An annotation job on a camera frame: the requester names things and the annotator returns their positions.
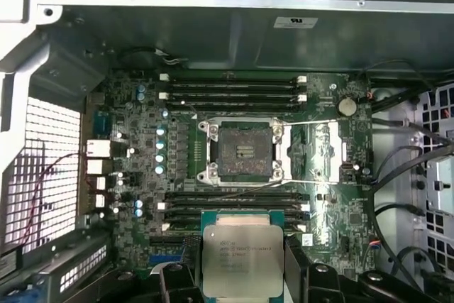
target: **perforated metal mesh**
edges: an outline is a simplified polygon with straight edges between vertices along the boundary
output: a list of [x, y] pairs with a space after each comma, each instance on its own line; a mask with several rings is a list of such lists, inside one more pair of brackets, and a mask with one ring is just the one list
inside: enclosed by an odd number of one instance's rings
[[80, 113], [28, 99], [26, 146], [14, 161], [9, 182], [6, 242], [26, 244], [28, 252], [74, 229], [79, 155]]
[[64, 292], [68, 287], [71, 287], [75, 282], [89, 272], [96, 264], [101, 262], [106, 257], [107, 247], [103, 246], [95, 253], [81, 262], [78, 266], [73, 267], [70, 271], [60, 279], [60, 292]]

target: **chip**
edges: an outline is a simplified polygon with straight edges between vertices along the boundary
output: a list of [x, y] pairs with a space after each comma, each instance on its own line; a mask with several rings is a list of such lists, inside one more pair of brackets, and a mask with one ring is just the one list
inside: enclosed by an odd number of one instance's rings
[[350, 214], [350, 224], [359, 225], [361, 223], [362, 223], [361, 214], [359, 213]]
[[218, 139], [219, 176], [272, 176], [272, 129], [221, 128]]

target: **blue capacitor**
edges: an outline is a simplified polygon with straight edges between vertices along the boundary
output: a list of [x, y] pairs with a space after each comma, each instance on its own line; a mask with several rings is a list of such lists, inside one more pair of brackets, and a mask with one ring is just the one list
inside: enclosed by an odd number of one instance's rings
[[138, 87], [137, 87], [137, 92], [145, 92], [146, 88], [145, 88], [145, 85], [143, 84], [140, 84]]
[[142, 215], [143, 215], [143, 211], [141, 209], [136, 209], [134, 211], [134, 214], [135, 216], [137, 216], [138, 218], [140, 218]]

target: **ventilation grille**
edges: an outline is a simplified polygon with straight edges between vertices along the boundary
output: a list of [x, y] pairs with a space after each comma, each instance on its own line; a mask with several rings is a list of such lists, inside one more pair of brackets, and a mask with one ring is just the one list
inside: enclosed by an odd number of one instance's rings
[[[440, 132], [444, 126], [443, 120], [454, 117], [454, 87], [445, 88], [436, 92], [428, 92], [428, 103], [423, 104], [423, 126], [434, 133], [445, 133], [446, 137], [454, 138], [454, 131]], [[424, 152], [430, 152], [438, 145], [431, 138], [424, 136]]]
[[28, 99], [26, 145], [14, 161], [6, 217], [6, 242], [26, 242], [23, 252], [74, 229], [79, 156], [64, 158], [38, 179], [58, 158], [78, 153], [80, 118], [76, 111]]
[[427, 237], [428, 252], [443, 268], [454, 272], [454, 248], [448, 243]]
[[441, 214], [434, 214], [432, 212], [427, 211], [426, 220], [427, 220], [427, 228], [429, 230], [438, 232], [440, 234], [445, 233], [445, 231], [443, 229], [444, 219]]
[[107, 247], [103, 246], [97, 252], [93, 253], [78, 266], [66, 272], [60, 279], [60, 293], [64, 292], [68, 287], [77, 282], [80, 278], [89, 272], [96, 264], [101, 262], [106, 257]]

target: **black cable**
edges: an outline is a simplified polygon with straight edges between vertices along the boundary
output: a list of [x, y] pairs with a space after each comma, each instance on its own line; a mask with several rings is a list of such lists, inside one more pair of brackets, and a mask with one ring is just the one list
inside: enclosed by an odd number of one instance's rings
[[[440, 77], [437, 82], [434, 82], [434, 85], [436, 87], [443, 87], [445, 85], [454, 83], [453, 75], [454, 72], [448, 72], [444, 74], [443, 77]], [[412, 87], [411, 89], [404, 90], [403, 92], [387, 97], [386, 99], [372, 103], [372, 113], [375, 114], [380, 111], [388, 110], [393, 106], [408, 101], [429, 90], [431, 90], [431, 88], [425, 85], [420, 85], [417, 87]]]
[[380, 62], [371, 64], [371, 65], [365, 67], [364, 69], [362, 69], [361, 71], [359, 71], [358, 77], [362, 76], [369, 70], [379, 67], [380, 65], [392, 64], [392, 63], [401, 63], [401, 64], [407, 65], [412, 71], [414, 71], [414, 73], [416, 74], [416, 76], [418, 76], [418, 78], [421, 80], [421, 82], [423, 82], [432, 91], [435, 91], [436, 87], [421, 74], [419, 69], [411, 61], [401, 59], [401, 58], [397, 58], [397, 59], [393, 59], [393, 60], [382, 60]]
[[421, 163], [425, 163], [429, 160], [439, 158], [441, 156], [447, 156], [454, 152], [454, 145], [447, 145], [445, 147], [441, 147], [439, 149], [432, 150], [431, 152], [427, 152], [426, 154], [420, 155], [417, 158], [411, 159], [406, 163], [400, 165], [393, 171], [389, 172], [382, 180], [380, 180], [377, 184], [372, 186], [372, 189], [369, 193], [375, 194], [381, 188], [383, 188], [386, 184], [394, 180], [396, 177], [400, 176], [402, 173], [410, 170], [411, 168], [420, 165]]
[[373, 226], [373, 228], [375, 230], [375, 234], [377, 235], [378, 239], [382, 243], [382, 247], [384, 248], [384, 250], [390, 256], [390, 258], [392, 259], [394, 264], [396, 264], [397, 267], [401, 270], [402, 274], [404, 275], [406, 280], [408, 280], [410, 285], [412, 287], [414, 287], [415, 289], [421, 291], [421, 288], [418, 286], [418, 283], [416, 283], [416, 281], [414, 280], [413, 276], [411, 276], [410, 272], [404, 267], [402, 262], [396, 256], [396, 254], [389, 247], [388, 242], [386, 242], [386, 239], [383, 236], [383, 232], [380, 229], [380, 225], [378, 224], [378, 221], [377, 221], [377, 216], [375, 216], [375, 212], [374, 212], [374, 200], [375, 200], [374, 195], [375, 195], [375, 193], [373, 192], [373, 190], [370, 190], [366, 194], [367, 202], [366, 202], [365, 212], [367, 214], [368, 219], [372, 223], [372, 226]]
[[[400, 250], [400, 252], [397, 254], [397, 257], [401, 262], [403, 262], [405, 257], [407, 257], [410, 253], [412, 253], [414, 251], [423, 253], [431, 261], [433, 270], [435, 272], [443, 273], [440, 265], [437, 263], [435, 258], [429, 252], [427, 252], [426, 250], [423, 250], [422, 248], [418, 248], [417, 246], [407, 246], [406, 248], [402, 248]], [[391, 269], [391, 275], [393, 275], [393, 276], [397, 275], [398, 271], [399, 271], [399, 268], [396, 265], [396, 263], [393, 264], [392, 269]]]
[[420, 209], [412, 204], [388, 204], [380, 207], [379, 209], [375, 210], [375, 216], [387, 211], [388, 209], [404, 209], [415, 216], [425, 216], [424, 210]]
[[418, 156], [420, 156], [422, 153], [423, 153], [423, 150], [422, 148], [416, 146], [416, 145], [401, 145], [397, 148], [395, 148], [394, 150], [391, 150], [391, 152], [388, 153], [388, 155], [386, 155], [386, 157], [384, 158], [382, 164], [378, 167], [378, 170], [376, 171], [375, 173], [375, 179], [376, 181], [380, 180], [380, 174], [382, 173], [383, 171], [383, 168], [385, 167], [385, 165], [387, 164], [387, 162], [389, 160], [391, 160], [391, 158], [393, 156], [395, 156], [398, 152], [400, 152], [401, 150], [416, 150], [418, 151]]
[[[372, 118], [372, 123], [380, 124], [382, 126], [395, 127], [395, 128], [404, 128], [406, 126], [406, 124], [403, 121], [388, 121], [388, 120], [376, 119], [376, 118]], [[444, 138], [443, 136], [439, 136], [437, 133], [434, 133], [433, 131], [430, 131], [429, 129], [424, 128], [418, 124], [409, 122], [408, 128], [411, 128], [415, 131], [419, 131], [420, 133], [423, 133], [424, 135], [428, 136], [432, 140], [435, 140], [438, 143], [442, 143], [443, 145], [454, 145], [454, 141], [452, 141], [451, 139]]]

